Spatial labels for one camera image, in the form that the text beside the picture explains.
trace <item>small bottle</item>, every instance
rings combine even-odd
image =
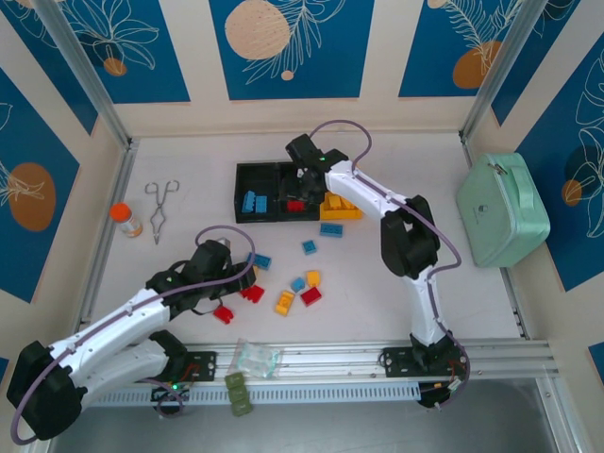
[[[109,210],[109,216],[128,238],[136,238],[143,232],[143,224],[132,215],[132,210],[126,203],[117,203]]]

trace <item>clear plastic bag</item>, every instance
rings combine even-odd
[[[239,340],[228,373],[242,371],[256,378],[269,379],[275,375],[280,358],[281,352],[276,347]]]

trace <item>black compartment box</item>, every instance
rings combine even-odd
[[[288,212],[287,202],[294,201],[288,194],[286,176],[297,172],[291,162],[238,163],[235,182],[235,221],[238,224],[253,222],[293,222],[319,220],[319,205],[306,204],[300,212]],[[266,195],[266,213],[242,213],[243,198],[248,191]]]

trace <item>case handle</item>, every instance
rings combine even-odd
[[[534,193],[530,182],[529,170],[525,167],[513,165],[509,167],[518,187],[520,210],[532,210],[534,206]]]

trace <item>mint green case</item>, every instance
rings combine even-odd
[[[549,234],[549,218],[521,155],[484,154],[457,193],[478,267],[510,267]]]

